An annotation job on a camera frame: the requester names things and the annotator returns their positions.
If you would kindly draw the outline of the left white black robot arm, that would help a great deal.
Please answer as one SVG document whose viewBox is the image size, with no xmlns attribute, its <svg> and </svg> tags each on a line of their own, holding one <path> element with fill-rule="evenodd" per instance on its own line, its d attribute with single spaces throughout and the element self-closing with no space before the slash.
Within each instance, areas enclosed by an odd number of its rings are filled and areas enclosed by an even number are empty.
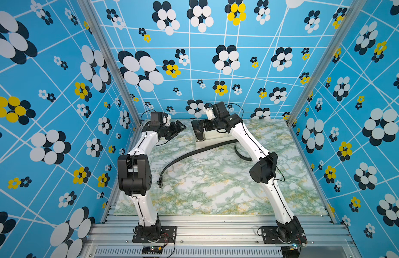
<svg viewBox="0 0 399 258">
<path fill-rule="evenodd" d="M 161 222 L 150 196 L 153 177 L 148 155 L 161 138 L 169 141 L 186 128 L 178 120 L 171 121 L 166 113 L 152 112 L 135 147 L 117 161 L 118 187 L 132 200 L 139 217 L 136 229 L 149 242 L 161 238 Z"/>
</svg>

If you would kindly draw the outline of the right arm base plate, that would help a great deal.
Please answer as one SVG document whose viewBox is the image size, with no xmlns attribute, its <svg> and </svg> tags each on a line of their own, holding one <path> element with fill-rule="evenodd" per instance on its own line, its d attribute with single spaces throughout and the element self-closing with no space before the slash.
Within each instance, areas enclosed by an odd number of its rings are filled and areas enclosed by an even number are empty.
<svg viewBox="0 0 399 258">
<path fill-rule="evenodd" d="M 274 226 L 262 226 L 257 229 L 257 235 L 265 244 L 307 244 L 307 238 L 302 230 L 287 232 Z"/>
</svg>

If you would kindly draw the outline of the long black leather belt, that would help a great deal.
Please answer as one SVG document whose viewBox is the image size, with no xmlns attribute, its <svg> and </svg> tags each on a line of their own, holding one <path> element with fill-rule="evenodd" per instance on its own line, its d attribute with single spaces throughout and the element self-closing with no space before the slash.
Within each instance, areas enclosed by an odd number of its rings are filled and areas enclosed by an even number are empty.
<svg viewBox="0 0 399 258">
<path fill-rule="evenodd" d="M 204 119 L 192 120 L 192 127 L 196 141 L 205 141 L 205 136 L 204 136 L 205 120 Z"/>
</svg>

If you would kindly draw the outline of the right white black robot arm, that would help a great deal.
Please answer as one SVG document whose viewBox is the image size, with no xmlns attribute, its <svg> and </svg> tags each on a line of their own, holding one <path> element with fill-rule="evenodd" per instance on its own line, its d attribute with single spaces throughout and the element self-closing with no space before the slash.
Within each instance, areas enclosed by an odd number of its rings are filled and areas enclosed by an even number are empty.
<svg viewBox="0 0 399 258">
<path fill-rule="evenodd" d="M 208 117 L 205 130 L 224 130 L 233 136 L 250 155 L 254 166 L 250 169 L 250 176 L 254 182 L 261 184 L 273 208 L 278 238 L 283 243 L 289 243 L 295 238 L 300 243 L 307 244 L 304 230 L 292 210 L 289 208 L 276 178 L 278 156 L 260 144 L 237 114 L 229 114 L 223 102 L 207 103 L 203 110 Z"/>
</svg>

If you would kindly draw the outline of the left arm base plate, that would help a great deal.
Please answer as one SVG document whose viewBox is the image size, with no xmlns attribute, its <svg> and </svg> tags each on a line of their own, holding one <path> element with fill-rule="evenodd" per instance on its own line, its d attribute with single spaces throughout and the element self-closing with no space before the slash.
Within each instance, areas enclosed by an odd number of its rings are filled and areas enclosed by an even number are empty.
<svg viewBox="0 0 399 258">
<path fill-rule="evenodd" d="M 165 244 L 175 243 L 177 226 L 136 226 L 134 228 L 133 243 L 138 244 Z"/>
</svg>

